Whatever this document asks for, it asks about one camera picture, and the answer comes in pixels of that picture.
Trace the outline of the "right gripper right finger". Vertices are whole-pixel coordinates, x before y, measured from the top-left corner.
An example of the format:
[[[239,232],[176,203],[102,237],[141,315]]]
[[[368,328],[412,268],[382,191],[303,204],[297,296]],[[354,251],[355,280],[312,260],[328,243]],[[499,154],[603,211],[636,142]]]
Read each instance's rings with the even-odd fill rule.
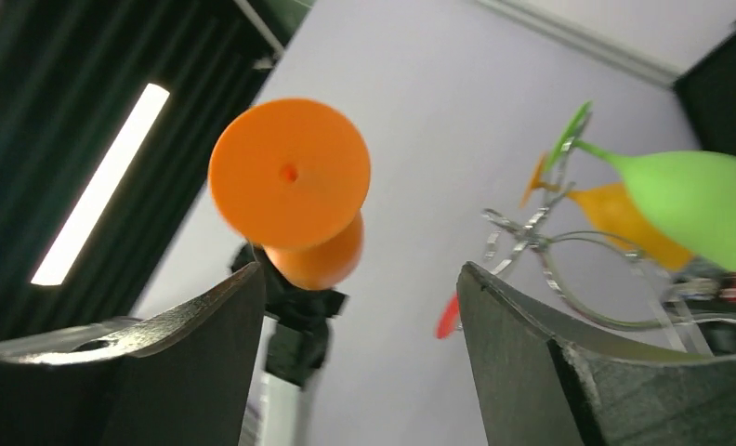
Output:
[[[736,445],[736,354],[640,343],[468,262],[457,280],[492,445]]]

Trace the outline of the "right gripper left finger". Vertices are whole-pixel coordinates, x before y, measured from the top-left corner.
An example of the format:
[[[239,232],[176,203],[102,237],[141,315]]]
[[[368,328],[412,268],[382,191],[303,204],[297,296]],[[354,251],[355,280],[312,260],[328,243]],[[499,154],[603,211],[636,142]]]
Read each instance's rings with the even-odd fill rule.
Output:
[[[264,317],[251,263],[67,352],[0,358],[0,445],[235,445]]]

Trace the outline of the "yellow-orange plastic wine glass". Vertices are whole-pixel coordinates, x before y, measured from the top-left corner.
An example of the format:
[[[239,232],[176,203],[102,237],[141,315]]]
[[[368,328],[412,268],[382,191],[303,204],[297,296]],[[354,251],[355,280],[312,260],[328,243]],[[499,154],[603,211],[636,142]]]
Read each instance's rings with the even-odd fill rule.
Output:
[[[638,254],[674,272],[695,258],[692,251],[662,234],[640,214],[620,182],[571,189],[565,197],[578,205],[593,231],[627,253]]]

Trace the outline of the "orange plastic wine glass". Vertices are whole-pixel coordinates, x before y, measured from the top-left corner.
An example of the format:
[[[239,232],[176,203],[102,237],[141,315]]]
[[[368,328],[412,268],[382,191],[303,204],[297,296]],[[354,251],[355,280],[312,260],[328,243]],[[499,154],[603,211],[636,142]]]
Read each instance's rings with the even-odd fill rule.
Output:
[[[292,285],[332,288],[357,267],[371,161],[341,111],[310,98],[249,108],[218,138],[207,181],[223,219]]]

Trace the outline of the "green plastic wine glass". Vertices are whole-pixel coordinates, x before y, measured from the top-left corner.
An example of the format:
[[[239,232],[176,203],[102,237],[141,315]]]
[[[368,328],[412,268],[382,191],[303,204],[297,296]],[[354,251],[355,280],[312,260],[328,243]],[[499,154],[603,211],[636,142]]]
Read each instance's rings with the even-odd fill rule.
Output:
[[[582,138],[591,116],[587,101],[574,113],[547,155],[548,171],[568,150],[609,164],[630,201],[673,242],[727,271],[736,271],[736,156],[712,151],[625,155]]]

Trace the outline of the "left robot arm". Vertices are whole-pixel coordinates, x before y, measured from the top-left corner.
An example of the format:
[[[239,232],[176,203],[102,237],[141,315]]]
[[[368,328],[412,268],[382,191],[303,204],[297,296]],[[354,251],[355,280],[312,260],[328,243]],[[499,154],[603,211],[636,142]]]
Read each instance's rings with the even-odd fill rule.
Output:
[[[329,353],[331,320],[341,313],[348,296],[333,288],[307,291],[292,285],[251,243],[239,248],[230,270],[252,261],[264,271],[265,315],[275,325],[266,351],[256,358],[262,365],[260,406],[246,408],[243,433],[251,434],[255,445],[306,445],[310,412]]]

